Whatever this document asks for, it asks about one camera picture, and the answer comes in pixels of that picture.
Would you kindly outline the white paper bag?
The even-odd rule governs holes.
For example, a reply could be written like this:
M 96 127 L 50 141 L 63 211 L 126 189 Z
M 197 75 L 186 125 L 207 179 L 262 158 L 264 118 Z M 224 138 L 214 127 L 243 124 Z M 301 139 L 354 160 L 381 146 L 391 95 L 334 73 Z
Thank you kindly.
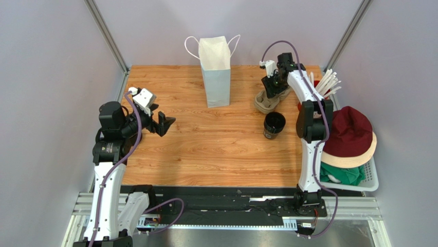
M 208 108 L 230 105 L 231 57 L 240 38 L 241 36 L 238 34 L 229 41 L 225 36 L 200 39 L 189 36 L 185 39 L 186 51 L 200 62 Z M 194 39 L 197 42 L 197 55 L 188 49 L 189 39 Z

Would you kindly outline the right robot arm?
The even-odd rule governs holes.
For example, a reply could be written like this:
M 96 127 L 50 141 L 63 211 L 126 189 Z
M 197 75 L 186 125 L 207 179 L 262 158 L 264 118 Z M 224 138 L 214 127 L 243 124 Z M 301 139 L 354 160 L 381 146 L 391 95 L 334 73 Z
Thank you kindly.
M 320 163 L 331 129 L 333 102 L 316 91 L 304 66 L 294 62 L 291 53 L 278 55 L 277 62 L 267 60 L 259 65 L 266 71 L 262 83 L 268 98 L 278 96 L 290 87 L 300 101 L 296 133 L 302 143 L 302 168 L 291 207 L 299 215 L 313 213 L 323 203 Z

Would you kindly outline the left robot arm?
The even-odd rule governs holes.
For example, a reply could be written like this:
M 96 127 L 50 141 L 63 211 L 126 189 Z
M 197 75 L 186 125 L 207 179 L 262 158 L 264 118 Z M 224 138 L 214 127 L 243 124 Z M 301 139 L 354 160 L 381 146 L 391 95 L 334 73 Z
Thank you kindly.
M 95 164 L 95 187 L 89 223 L 83 240 L 74 246 L 133 246 L 138 221 L 143 212 L 156 202 L 151 185 L 133 186 L 123 210 L 119 210 L 121 182 L 132 154 L 142 139 L 142 130 L 164 136 L 176 121 L 158 113 L 158 121 L 137 104 L 128 113 L 121 103 L 110 101 L 99 108 L 101 128 L 92 150 Z

